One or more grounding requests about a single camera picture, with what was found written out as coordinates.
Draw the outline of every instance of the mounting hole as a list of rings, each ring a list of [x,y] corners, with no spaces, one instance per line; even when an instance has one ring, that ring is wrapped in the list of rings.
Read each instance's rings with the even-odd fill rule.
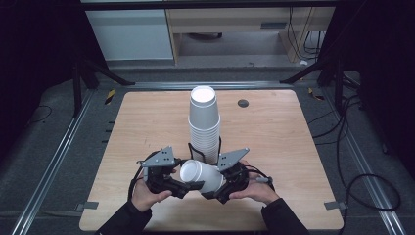
[[[238,101],[238,106],[241,108],[246,108],[248,105],[250,104],[250,102],[248,102],[247,100],[241,99]]]

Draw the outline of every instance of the black sleeve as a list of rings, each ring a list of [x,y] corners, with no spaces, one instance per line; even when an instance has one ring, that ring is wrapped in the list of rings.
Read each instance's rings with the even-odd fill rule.
[[[261,210],[269,234],[309,234],[286,202],[280,198]]]
[[[131,201],[125,203],[116,213],[95,233],[95,235],[137,235],[152,217],[152,210],[138,211]]]

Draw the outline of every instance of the stack of paper cups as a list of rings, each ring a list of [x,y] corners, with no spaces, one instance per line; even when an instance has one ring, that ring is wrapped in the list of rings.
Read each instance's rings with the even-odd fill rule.
[[[209,86],[197,86],[190,98],[190,143],[205,157],[193,155],[195,160],[207,164],[217,163],[220,136],[220,115],[216,93]]]

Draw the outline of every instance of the wooden tabletop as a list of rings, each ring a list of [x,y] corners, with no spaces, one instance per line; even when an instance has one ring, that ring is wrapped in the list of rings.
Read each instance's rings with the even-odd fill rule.
[[[251,165],[272,176],[284,198],[307,229],[340,229],[339,210],[311,138],[297,95],[292,90],[216,91],[221,115],[222,153],[245,147]],[[249,101],[246,108],[238,101]],[[97,172],[80,228],[97,230],[127,199],[136,162],[155,150],[172,146],[175,158],[189,159],[190,91],[130,92],[122,102],[110,141]],[[225,205],[206,200],[198,191],[184,199],[170,197],[152,207],[152,231],[265,230],[262,203],[232,200]]]

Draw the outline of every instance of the human hand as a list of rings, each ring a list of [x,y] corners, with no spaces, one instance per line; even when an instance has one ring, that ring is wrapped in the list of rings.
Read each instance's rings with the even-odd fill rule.
[[[250,165],[245,160],[241,160],[241,163],[243,165]],[[250,172],[249,173],[250,181],[248,183],[247,188],[242,191],[231,193],[229,195],[229,198],[230,199],[252,198],[255,201],[263,202],[266,205],[279,199],[280,196],[278,196],[278,194],[275,193],[274,190],[272,190],[268,184],[256,181],[258,177],[260,177],[258,173]]]
[[[171,196],[172,192],[169,190],[162,191],[158,194],[152,193],[147,187],[146,182],[144,182],[144,179],[142,179],[140,176],[135,183],[134,193],[131,198],[132,204],[136,209],[138,209],[138,211],[145,212],[154,203],[159,203]]]

